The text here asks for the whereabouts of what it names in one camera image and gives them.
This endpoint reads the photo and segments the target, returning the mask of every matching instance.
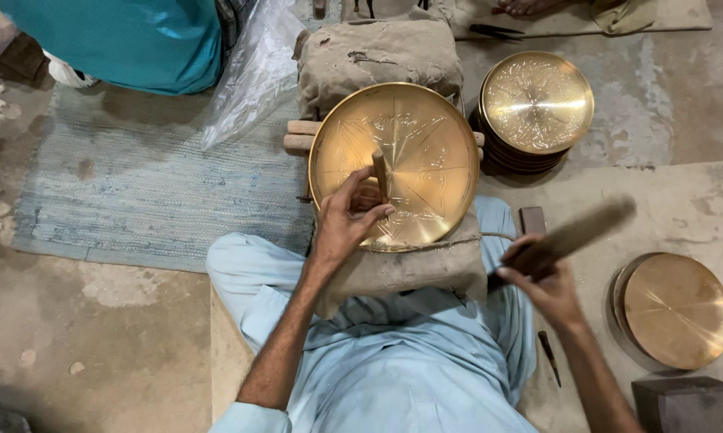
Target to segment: dusty floor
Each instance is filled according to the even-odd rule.
[[[587,75],[598,107],[562,170],[723,160],[723,0],[709,7],[708,32],[460,42],[464,91],[470,104],[506,55],[558,53]],[[0,130],[2,203],[18,197],[50,84],[10,82],[4,94],[11,107]],[[3,221],[7,243],[10,213]],[[205,431],[209,351],[205,275],[0,247],[0,401],[28,414],[37,431]],[[84,369],[72,374],[77,362]]]

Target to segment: bare foot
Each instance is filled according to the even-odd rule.
[[[498,6],[509,15],[532,15],[565,0],[499,0]]]

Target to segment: stack of brass plates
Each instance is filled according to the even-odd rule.
[[[540,174],[565,158],[593,114],[591,87],[572,63],[528,51],[490,69],[472,121],[485,134],[485,159],[491,165]]]
[[[396,212],[368,233],[373,251],[412,251],[460,222],[474,199],[479,154],[469,123],[450,102],[409,83],[372,85],[343,99],[311,147],[315,202],[336,192],[353,171],[372,165],[378,149]]]
[[[723,351],[722,284],[690,257],[639,257],[616,278],[612,303],[629,339],[669,367],[701,368]]]

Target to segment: plastic bag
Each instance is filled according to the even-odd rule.
[[[305,26],[293,0],[258,0],[214,90],[202,150],[247,133],[260,119],[295,97],[295,40]]]

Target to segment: hand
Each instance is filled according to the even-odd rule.
[[[381,204],[376,182],[363,182],[375,172],[372,166],[357,170],[340,190],[321,201],[318,230],[311,258],[334,271],[364,241],[376,222],[394,213],[394,206]]]
[[[519,238],[503,254],[501,262],[506,263],[522,247],[538,242],[542,238],[541,235]],[[516,284],[524,290],[557,332],[577,328],[586,323],[576,296],[576,281],[572,276],[569,261],[562,259],[556,262],[547,277],[535,282],[510,267],[500,267],[495,272],[507,282]]]

